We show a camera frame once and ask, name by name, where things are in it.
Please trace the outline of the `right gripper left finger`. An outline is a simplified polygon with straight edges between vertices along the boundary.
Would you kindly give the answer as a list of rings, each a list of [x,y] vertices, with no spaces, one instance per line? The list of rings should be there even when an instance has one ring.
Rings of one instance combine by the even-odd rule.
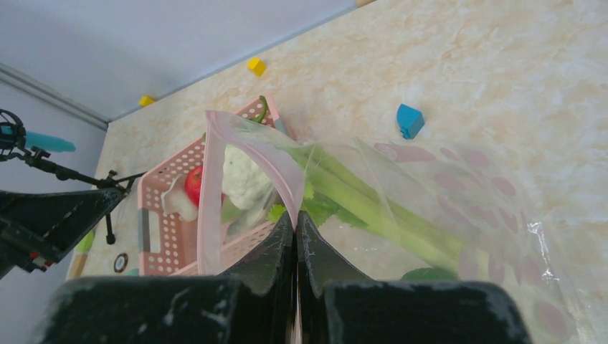
[[[236,287],[225,343],[289,343],[293,330],[295,234],[283,214],[268,236],[223,272]]]

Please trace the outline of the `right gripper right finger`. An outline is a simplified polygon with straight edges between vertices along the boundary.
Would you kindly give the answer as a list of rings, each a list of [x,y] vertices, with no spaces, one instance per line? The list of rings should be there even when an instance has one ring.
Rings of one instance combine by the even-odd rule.
[[[344,320],[336,304],[343,283],[369,282],[320,234],[312,216],[300,211],[295,228],[298,288],[303,343],[343,343]]]

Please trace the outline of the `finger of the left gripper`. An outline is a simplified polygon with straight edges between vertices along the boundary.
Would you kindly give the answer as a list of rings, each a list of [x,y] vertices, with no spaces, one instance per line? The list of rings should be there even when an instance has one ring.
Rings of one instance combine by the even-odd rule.
[[[62,193],[1,191],[1,277],[61,262],[123,199],[116,188]]]

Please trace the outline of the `green celery stalk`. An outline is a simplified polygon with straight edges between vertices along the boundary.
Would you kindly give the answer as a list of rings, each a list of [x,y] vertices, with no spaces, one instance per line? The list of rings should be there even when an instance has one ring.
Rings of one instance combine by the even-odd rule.
[[[318,144],[282,146],[304,173],[300,209],[317,225],[335,217],[387,239],[433,268],[478,275],[481,254],[464,241],[373,189]]]

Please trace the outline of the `clear pink zip bag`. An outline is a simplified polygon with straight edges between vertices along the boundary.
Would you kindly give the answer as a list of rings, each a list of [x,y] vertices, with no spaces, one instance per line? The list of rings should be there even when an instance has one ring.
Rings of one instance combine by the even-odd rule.
[[[222,192],[224,151],[244,151],[280,200],[266,219],[285,213],[298,224],[304,173],[282,146],[318,144],[385,197],[455,234],[481,254],[478,275],[517,302],[537,343],[607,341],[607,240],[602,226],[559,221],[525,191],[494,156],[466,145],[394,143],[364,138],[296,141],[270,127],[221,111],[205,113],[204,178],[199,212],[199,270],[224,271],[221,221],[238,209]],[[322,237],[378,280],[431,267],[387,239],[332,217]]]

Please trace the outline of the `green bell pepper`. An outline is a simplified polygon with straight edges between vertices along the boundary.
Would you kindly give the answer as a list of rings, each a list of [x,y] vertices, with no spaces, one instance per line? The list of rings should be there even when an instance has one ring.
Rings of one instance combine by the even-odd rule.
[[[408,282],[419,282],[419,281],[454,281],[459,280],[459,277],[445,269],[425,267],[419,269],[413,269],[406,272],[401,280]]]

